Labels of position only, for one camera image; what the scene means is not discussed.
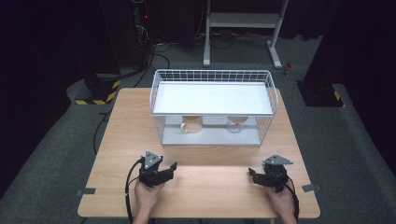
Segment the hand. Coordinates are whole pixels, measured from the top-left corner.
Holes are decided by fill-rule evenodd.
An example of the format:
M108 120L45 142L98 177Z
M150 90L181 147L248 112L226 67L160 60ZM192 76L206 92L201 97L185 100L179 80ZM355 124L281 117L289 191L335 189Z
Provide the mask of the hand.
M290 181L286 183L291 189L293 189L293 185ZM293 196L286 187L276 193L275 188L264 187L265 191L270 198L271 205L273 206L277 215L282 219L283 224L297 224L297 220L294 217L294 202Z
M147 187L140 181L136 181L134 186L134 196L136 197L136 216L134 216L134 224L147 224L149 221L149 214L152 208L157 203L160 191L165 183L154 186L153 188Z

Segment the gray carpet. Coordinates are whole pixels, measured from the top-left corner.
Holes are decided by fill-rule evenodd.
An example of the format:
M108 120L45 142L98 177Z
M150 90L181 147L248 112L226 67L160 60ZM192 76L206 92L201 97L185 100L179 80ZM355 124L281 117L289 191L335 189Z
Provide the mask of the gray carpet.
M210 69L267 69L280 89L311 181L321 215L300 223L396 223L396 180L365 131L344 86L334 84L345 107L306 107L296 85L302 80L320 39L303 41L279 38L276 49L282 63L291 63L292 74L275 70L263 41L236 42L227 49L211 51ZM229 42L213 40L215 47ZM169 45L156 48L172 69L204 69L203 47ZM155 56L152 66L166 68L167 61ZM132 87L140 75L123 79L121 88ZM150 87L148 70L137 87ZM79 81L67 94L71 102L82 87ZM0 202L0 223L80 223L77 213L79 189L84 189L95 155L95 129L112 105L74 105L41 141ZM106 124L97 134L100 145ZM158 223L189 223L191 220L157 220ZM230 223L231 220L220 220ZM85 223L128 223L127 218L89 218ZM269 220L256 220L269 223Z

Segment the white wire basket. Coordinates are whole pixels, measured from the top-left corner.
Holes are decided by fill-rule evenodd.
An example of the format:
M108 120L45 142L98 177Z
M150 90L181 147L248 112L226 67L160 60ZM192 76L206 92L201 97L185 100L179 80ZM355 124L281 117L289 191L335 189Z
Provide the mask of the white wire basket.
M163 145L260 146L278 107L267 70L157 70L150 107ZM202 118L202 129L186 133L184 116ZM230 117L243 129L227 129Z

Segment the white shelf frame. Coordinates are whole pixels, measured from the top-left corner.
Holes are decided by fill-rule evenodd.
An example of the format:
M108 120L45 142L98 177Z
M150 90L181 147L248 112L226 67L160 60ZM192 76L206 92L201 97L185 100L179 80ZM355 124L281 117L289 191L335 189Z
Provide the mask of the white shelf frame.
M211 13L210 0L207 0L204 67L210 66L210 28L211 27L247 27L247 28L273 28L272 39L267 41L267 46L276 69L282 68L282 63L275 49L279 30L285 17L289 0L283 0L279 13Z

